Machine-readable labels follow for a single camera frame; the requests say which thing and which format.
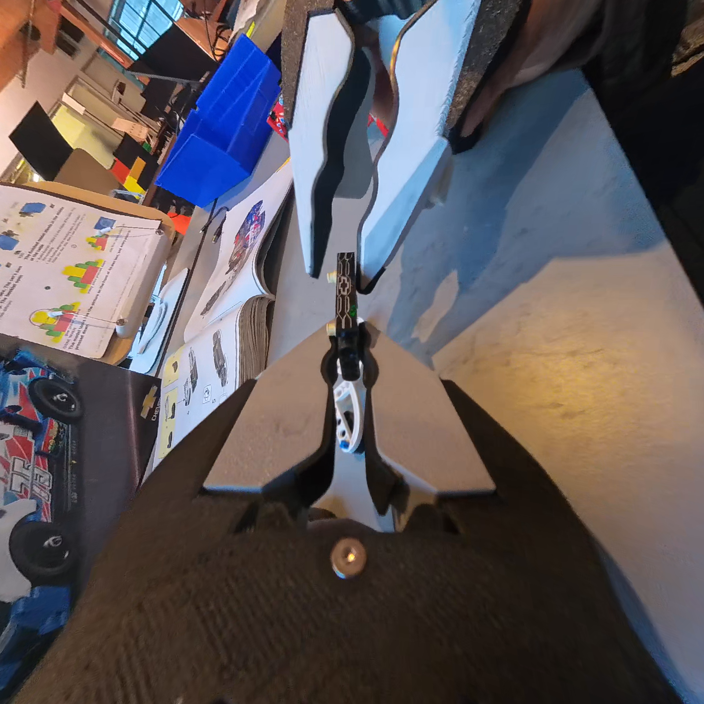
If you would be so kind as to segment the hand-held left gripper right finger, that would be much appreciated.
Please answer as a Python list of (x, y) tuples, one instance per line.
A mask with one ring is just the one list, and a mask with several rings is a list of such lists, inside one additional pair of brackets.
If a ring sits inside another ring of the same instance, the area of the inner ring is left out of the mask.
[(367, 487), (381, 515), (496, 490), (441, 378), (363, 324)]

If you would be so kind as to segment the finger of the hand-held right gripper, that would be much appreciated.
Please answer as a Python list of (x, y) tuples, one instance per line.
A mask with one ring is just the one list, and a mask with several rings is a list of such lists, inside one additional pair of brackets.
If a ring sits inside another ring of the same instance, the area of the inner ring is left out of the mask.
[(431, 1), (405, 21), (373, 21), (395, 117), (374, 160), (357, 233), (359, 292), (371, 292), (448, 166), (445, 123), (480, 4)]
[(320, 276), (336, 197), (364, 198), (373, 176), (367, 117), (374, 60), (341, 9), (308, 13), (292, 116), (290, 161), (304, 266)]

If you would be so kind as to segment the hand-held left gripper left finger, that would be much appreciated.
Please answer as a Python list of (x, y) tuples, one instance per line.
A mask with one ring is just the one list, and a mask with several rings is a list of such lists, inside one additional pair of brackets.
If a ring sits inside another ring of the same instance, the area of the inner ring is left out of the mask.
[(205, 491), (280, 501), (294, 511), (322, 497), (334, 471), (336, 352), (321, 327), (260, 374)]

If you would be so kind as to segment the white curved toy panel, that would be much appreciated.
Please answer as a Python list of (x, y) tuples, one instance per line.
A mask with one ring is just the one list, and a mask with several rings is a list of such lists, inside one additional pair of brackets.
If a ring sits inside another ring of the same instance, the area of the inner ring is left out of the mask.
[(365, 392), (360, 380), (340, 381), (333, 388), (335, 436), (342, 452), (356, 453), (363, 440)]

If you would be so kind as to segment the black toy pin connector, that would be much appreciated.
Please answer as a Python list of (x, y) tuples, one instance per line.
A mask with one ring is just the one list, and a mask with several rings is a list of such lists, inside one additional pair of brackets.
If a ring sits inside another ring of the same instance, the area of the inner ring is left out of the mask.
[(341, 330), (337, 332), (337, 359), (339, 363), (339, 374), (346, 382), (359, 381), (362, 372), (360, 371), (361, 346), (360, 333), (358, 328)]

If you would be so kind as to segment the black patterned toy beam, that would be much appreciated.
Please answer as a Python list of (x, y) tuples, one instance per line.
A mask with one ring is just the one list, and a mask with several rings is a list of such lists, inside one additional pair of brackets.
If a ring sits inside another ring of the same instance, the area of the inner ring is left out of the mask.
[(358, 293), (356, 288), (357, 261), (355, 252), (337, 254), (334, 272), (336, 335), (358, 330)]

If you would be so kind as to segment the person's right forearm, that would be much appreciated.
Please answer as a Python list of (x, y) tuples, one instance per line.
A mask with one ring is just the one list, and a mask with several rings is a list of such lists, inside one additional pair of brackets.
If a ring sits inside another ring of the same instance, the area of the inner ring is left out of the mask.
[(703, 57), (703, 2), (600, 1), (572, 49), (606, 83), (676, 75)]

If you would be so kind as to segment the grey desk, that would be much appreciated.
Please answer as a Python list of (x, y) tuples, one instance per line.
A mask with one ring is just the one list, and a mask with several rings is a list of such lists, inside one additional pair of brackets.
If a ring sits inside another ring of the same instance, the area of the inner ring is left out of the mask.
[(360, 313), (543, 466), (703, 689), (703, 308), (580, 72), (509, 93)]

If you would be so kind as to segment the person's right hand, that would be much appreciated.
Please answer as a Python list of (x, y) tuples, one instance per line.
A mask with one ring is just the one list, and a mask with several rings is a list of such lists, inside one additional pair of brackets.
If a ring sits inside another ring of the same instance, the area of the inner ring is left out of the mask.
[(531, 1), (514, 48), (480, 91), (479, 101), (462, 123), (461, 136), (477, 130), (501, 96), (512, 87), (546, 73), (586, 29), (599, 1)]

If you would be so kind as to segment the red toy car model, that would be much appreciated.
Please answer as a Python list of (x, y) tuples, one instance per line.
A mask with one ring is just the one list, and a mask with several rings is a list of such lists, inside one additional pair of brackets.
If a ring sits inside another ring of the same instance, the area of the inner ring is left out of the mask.
[(285, 105), (283, 93), (279, 93), (277, 100), (269, 111), (267, 123), (272, 131), (288, 142), (288, 123), (285, 119)]

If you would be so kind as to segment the toy car box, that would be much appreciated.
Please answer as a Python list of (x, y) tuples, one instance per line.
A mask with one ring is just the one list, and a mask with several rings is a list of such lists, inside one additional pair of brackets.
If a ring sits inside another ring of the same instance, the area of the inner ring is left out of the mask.
[(161, 383), (1, 336), (1, 702), (46, 654), (144, 478)]

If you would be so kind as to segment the black monitor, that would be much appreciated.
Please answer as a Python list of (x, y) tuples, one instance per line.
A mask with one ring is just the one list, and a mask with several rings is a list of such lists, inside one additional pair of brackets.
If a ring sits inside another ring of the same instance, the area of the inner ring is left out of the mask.
[(149, 79), (191, 84), (200, 82), (217, 66), (212, 56), (173, 24), (126, 70)]

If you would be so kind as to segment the coloured foam cubes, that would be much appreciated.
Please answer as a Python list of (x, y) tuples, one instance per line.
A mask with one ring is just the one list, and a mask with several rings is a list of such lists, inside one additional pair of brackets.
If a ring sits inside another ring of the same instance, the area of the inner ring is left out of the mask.
[(138, 142), (124, 134), (113, 151), (114, 162), (110, 172), (123, 190), (143, 195), (158, 188), (156, 176), (163, 163), (166, 140), (156, 141), (154, 148), (148, 142)]

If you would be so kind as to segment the tan board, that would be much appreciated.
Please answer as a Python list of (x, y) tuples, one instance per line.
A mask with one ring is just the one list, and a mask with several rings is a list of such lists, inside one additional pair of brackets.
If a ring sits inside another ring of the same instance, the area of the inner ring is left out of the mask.
[(128, 216), (159, 219), (165, 244), (161, 244), (155, 262), (148, 265), (146, 278), (139, 286), (137, 304), (142, 304), (144, 312), (148, 305), (147, 284), (155, 284), (161, 273), (171, 273), (175, 256), (180, 248), (180, 235), (177, 233), (168, 214), (144, 203), (121, 201), (113, 192), (122, 190), (116, 176), (104, 168), (95, 158), (81, 148), (73, 150), (58, 175), (50, 181), (29, 181), (29, 188), (73, 199), (102, 209), (115, 210)]

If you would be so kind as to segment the laminated instruction sheet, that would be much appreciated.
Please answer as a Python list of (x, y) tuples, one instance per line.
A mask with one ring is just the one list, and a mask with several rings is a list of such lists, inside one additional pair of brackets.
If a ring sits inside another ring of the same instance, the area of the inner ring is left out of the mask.
[(168, 257), (159, 216), (1, 184), (1, 333), (107, 361), (135, 338)]

